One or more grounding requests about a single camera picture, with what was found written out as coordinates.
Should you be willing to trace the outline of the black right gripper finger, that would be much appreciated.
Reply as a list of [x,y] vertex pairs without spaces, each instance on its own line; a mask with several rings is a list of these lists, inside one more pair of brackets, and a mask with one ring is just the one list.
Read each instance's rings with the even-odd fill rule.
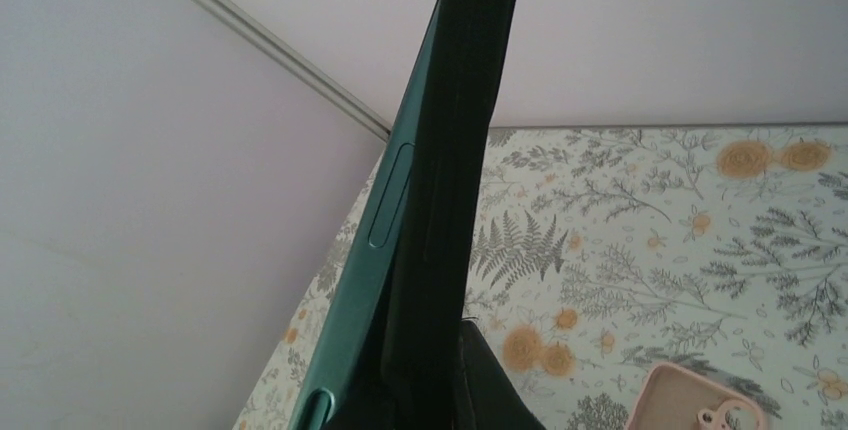
[[525,406],[481,331],[471,320],[460,323],[458,349],[458,429],[544,428]]

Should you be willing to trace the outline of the black phone case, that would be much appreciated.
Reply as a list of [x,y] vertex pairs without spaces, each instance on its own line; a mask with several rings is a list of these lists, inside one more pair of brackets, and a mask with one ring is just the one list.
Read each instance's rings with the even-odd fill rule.
[[381,346],[320,429],[458,429],[460,323],[488,129],[516,0],[442,0]]

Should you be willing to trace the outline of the teal green smartphone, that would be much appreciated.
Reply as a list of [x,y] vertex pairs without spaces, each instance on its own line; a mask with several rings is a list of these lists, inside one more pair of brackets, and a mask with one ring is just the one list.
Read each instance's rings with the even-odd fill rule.
[[379,319],[407,203],[416,132],[442,10],[436,0],[385,153],[296,401],[291,429],[320,429],[345,402],[380,338]]

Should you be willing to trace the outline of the pink phone case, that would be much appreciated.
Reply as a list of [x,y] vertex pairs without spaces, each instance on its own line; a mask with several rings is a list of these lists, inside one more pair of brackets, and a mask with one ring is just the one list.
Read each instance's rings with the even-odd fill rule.
[[680,365],[661,362],[647,374],[626,430],[768,430],[750,398]]

